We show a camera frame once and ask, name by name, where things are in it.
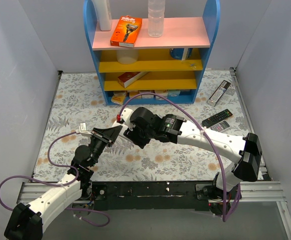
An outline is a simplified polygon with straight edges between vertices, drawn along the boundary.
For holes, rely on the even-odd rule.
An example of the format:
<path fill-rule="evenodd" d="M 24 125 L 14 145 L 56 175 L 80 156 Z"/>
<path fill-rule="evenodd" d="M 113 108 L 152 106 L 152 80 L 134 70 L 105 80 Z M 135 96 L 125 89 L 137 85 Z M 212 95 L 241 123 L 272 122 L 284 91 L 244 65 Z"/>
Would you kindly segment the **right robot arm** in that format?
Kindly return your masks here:
<path fill-rule="evenodd" d="M 145 107 L 136 110 L 125 108 L 117 116 L 123 125 L 122 136 L 141 149 L 150 140 L 161 143 L 189 145 L 218 153 L 232 163 L 219 173 L 212 185 L 212 194 L 225 198 L 240 182 L 255 182 L 259 177 L 262 148 L 259 137 L 254 133 L 235 136 L 211 129 L 200 129 L 183 117 L 167 114 L 160 117 Z"/>

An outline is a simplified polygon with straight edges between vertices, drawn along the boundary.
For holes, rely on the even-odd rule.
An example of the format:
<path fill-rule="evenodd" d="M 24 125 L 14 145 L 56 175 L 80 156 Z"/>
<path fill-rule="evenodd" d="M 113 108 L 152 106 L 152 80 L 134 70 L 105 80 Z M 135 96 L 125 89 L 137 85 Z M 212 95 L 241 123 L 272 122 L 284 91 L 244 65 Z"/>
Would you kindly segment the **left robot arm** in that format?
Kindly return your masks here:
<path fill-rule="evenodd" d="M 93 193 L 91 168 L 98 163 L 104 149 L 114 144 L 122 128 L 118 125 L 87 132 L 90 144 L 76 148 L 63 178 L 52 183 L 37 199 L 13 208 L 4 236 L 8 240 L 40 240 L 51 222 L 70 204 L 78 199 L 87 200 Z"/>

